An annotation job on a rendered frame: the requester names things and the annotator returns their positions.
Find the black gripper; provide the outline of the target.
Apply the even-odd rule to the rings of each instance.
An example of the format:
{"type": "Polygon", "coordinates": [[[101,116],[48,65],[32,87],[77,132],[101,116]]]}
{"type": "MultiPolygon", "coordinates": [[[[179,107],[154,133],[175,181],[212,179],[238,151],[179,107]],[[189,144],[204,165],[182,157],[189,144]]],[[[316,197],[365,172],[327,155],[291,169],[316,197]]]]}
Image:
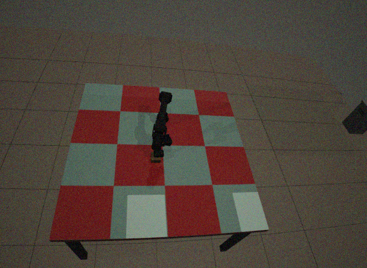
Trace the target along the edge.
{"type": "Polygon", "coordinates": [[[164,151],[160,150],[160,151],[155,151],[154,150],[154,157],[164,157],[164,151]]]}

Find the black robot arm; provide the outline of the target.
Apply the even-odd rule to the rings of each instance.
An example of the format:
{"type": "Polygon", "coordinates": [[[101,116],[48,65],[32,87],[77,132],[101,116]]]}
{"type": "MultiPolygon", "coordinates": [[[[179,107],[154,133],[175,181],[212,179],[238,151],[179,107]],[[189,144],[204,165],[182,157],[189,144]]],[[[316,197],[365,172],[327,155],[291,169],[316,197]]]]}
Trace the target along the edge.
{"type": "Polygon", "coordinates": [[[167,126],[166,126],[166,122],[168,122],[169,120],[166,110],[167,110],[167,104],[169,104],[172,100],[171,94],[172,93],[170,92],[164,92],[164,91],[161,91],[159,94],[159,100],[161,102],[161,106],[160,106],[160,111],[157,114],[157,120],[155,121],[155,124],[153,126],[153,132],[154,131],[155,132],[152,133],[152,137],[154,137],[154,139],[153,139],[153,143],[151,146],[151,148],[155,151],[160,151],[161,146],[163,147],[165,145],[171,146],[172,144],[172,139],[169,136],[169,134],[167,134],[167,126]],[[163,139],[163,144],[162,144],[162,139],[163,139]]]}

